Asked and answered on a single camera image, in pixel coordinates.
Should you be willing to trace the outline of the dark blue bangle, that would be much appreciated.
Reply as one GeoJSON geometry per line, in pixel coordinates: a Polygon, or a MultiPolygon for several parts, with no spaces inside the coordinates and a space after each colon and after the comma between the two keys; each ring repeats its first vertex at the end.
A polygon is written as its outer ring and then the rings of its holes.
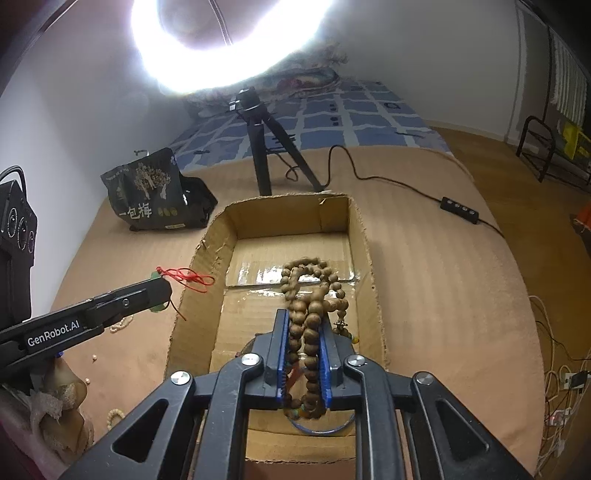
{"type": "Polygon", "coordinates": [[[287,418],[287,433],[307,437],[346,436],[355,431],[353,411],[325,411],[318,419],[287,418]]]}

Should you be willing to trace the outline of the black snack bag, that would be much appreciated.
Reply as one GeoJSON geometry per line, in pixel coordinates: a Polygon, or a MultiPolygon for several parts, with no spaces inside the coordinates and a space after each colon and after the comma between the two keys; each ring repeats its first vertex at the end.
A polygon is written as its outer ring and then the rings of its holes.
{"type": "Polygon", "coordinates": [[[217,205],[204,180],[181,174],[168,147],[103,173],[101,181],[132,231],[202,229],[217,205]]]}

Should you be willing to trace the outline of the open cardboard box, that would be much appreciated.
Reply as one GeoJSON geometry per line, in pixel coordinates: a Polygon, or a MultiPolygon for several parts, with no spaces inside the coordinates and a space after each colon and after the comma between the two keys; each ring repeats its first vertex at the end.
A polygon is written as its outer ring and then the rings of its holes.
{"type": "Polygon", "coordinates": [[[190,268],[211,275],[204,293],[183,291],[165,371],[213,372],[253,336],[273,328],[286,305],[283,266],[318,258],[335,270],[349,302],[356,352],[387,366],[388,348],[360,210],[346,195],[258,197],[226,206],[199,242],[190,268]]]}

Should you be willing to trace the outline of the orange patterned box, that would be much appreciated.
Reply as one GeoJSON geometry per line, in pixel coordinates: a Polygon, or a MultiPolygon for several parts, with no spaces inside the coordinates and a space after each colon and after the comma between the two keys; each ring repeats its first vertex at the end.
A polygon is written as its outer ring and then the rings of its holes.
{"type": "Polygon", "coordinates": [[[591,256],[591,202],[576,215],[571,215],[570,222],[574,231],[581,237],[588,256],[591,256]]]}

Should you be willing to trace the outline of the blue checkered bedsheet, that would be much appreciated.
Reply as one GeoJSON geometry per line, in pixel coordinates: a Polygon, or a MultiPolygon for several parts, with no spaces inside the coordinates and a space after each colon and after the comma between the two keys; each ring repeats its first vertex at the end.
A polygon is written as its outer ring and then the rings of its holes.
{"type": "MultiPolygon", "coordinates": [[[[443,137],[381,82],[346,78],[333,91],[276,101],[269,110],[301,152],[335,144],[450,151],[443,137]]],[[[184,173],[252,155],[245,121],[232,112],[196,121],[169,147],[184,173]]]]}

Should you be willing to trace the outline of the black clothes rack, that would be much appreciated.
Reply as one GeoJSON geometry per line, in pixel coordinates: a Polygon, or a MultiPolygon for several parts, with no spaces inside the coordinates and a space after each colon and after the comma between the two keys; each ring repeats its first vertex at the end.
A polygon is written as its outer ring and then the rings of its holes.
{"type": "Polygon", "coordinates": [[[566,44],[587,79],[583,133],[590,139],[590,71],[545,18],[531,10],[519,12],[521,104],[516,121],[516,155],[532,168],[538,181],[555,180],[590,190],[590,158],[570,160],[563,151],[562,127],[569,121],[551,103],[553,90],[552,40],[554,31],[566,44]]]}

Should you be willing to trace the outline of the yellow box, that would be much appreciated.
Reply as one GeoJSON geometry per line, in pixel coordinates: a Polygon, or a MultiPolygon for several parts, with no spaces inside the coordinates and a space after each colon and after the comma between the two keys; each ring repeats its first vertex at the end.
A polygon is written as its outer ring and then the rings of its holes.
{"type": "Polygon", "coordinates": [[[590,158],[590,139],[582,129],[565,121],[562,127],[563,151],[570,160],[590,158]]]}

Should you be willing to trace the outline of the striped white towel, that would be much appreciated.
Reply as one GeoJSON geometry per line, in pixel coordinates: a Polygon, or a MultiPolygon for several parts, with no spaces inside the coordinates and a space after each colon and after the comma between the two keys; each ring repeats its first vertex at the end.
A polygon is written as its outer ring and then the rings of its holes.
{"type": "Polygon", "coordinates": [[[551,31],[554,74],[551,103],[575,125],[582,127],[587,101],[587,79],[566,44],[551,31]]]}

